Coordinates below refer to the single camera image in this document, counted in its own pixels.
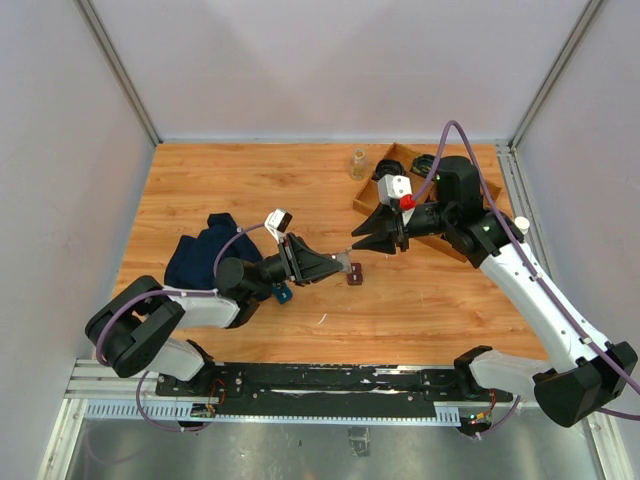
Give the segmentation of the clear glass pill jar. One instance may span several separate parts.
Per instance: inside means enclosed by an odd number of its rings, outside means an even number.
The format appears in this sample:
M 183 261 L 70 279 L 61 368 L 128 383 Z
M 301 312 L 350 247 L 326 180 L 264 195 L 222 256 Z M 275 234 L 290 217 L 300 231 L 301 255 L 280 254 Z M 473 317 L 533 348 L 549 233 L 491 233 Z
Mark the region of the clear glass pill jar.
M 366 176 L 367 172 L 367 155 L 361 148 L 353 151 L 349 163 L 349 176 L 351 179 L 360 181 Z

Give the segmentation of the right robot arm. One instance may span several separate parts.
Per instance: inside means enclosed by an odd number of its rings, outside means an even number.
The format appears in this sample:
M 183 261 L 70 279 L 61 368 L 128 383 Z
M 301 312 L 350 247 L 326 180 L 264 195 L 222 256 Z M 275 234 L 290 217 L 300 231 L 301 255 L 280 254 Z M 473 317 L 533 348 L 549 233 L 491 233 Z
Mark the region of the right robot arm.
M 531 398 L 562 427 L 615 400 L 631 383 L 635 350 L 611 342 L 557 288 L 471 160 L 444 157 L 429 175 L 434 198 L 418 201 L 408 176 L 375 174 L 379 204 L 353 231 L 354 249 L 394 254 L 406 251 L 412 238 L 443 237 L 502 290 L 548 356 L 537 361 L 478 346 L 455 360 L 455 392 L 466 400 L 490 389 Z

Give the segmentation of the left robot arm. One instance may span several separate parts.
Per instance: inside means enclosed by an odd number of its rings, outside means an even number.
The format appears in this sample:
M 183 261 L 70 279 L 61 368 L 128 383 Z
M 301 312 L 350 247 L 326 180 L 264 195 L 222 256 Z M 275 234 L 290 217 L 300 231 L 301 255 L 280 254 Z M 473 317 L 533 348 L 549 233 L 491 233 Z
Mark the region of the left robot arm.
M 142 371 L 179 379 L 190 394 L 207 393 L 214 371 L 204 351 L 173 338 L 178 328 L 235 329 L 269 296 L 288 301 L 288 286 L 306 286 L 351 267 L 348 252 L 319 253 L 294 234 L 281 237 L 276 254 L 258 262 L 222 259 L 211 290 L 172 289 L 141 276 L 94 314 L 85 335 L 100 364 L 121 378 Z

